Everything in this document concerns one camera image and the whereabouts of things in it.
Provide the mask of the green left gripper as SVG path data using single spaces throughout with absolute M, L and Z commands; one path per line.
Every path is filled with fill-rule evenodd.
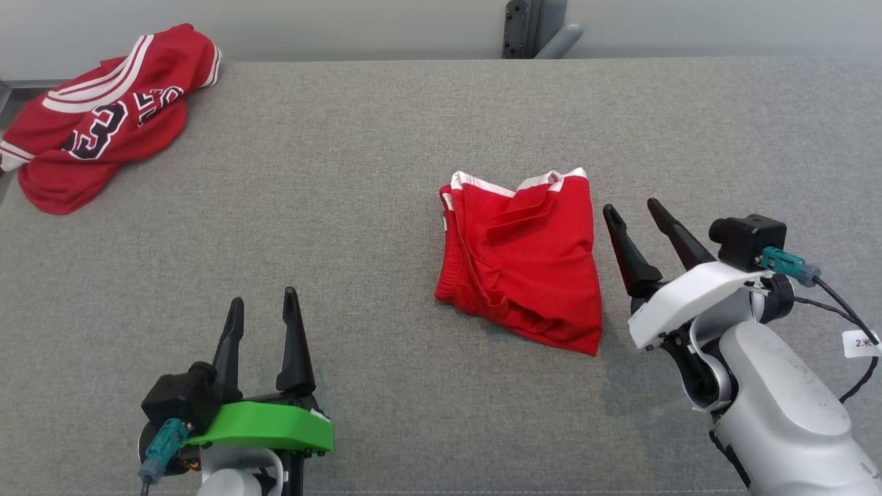
M 245 333 L 245 302 L 234 298 L 212 360 L 216 371 L 212 389 L 221 402 L 227 404 L 220 407 L 203 434 L 188 437 L 186 448 L 211 444 L 311 454 L 334 452 L 334 426 L 312 395 L 317 384 L 299 298 L 293 287 L 284 291 L 283 322 L 286 327 L 283 367 L 276 376 L 275 389 L 299 398 L 241 401 L 238 361 L 240 339 Z

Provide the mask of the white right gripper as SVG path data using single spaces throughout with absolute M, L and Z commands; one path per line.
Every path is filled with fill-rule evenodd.
M 649 198 L 648 210 L 687 271 L 668 283 L 634 245 L 620 213 L 612 204 L 604 206 L 620 274 L 635 304 L 628 329 L 638 349 L 661 346 L 665 335 L 700 315 L 709 320 L 711 329 L 727 329 L 747 318 L 762 323 L 775 320 L 775 292 L 762 285 L 762 280 L 772 280 L 770 272 L 743 272 L 715 262 L 714 255 L 661 201 Z

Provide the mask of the red shorts with white trim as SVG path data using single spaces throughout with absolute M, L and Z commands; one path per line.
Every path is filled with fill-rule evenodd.
M 455 172 L 439 197 L 435 299 L 530 341 L 596 355 L 604 314 L 585 169 L 552 170 L 516 189 Z

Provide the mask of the red basketball jersey number 23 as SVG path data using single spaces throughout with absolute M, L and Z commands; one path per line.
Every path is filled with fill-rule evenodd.
M 148 159 L 185 128 L 185 98 L 218 81 L 223 53 L 190 24 L 136 40 L 126 56 L 26 103 L 0 138 L 0 169 L 40 211 L 67 216 L 128 163 Z

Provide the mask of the grey metal frame post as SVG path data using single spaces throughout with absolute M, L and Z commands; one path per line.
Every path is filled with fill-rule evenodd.
M 509 0 L 505 6 L 504 59 L 563 59 L 582 38 L 580 24 L 567 24 L 569 0 Z

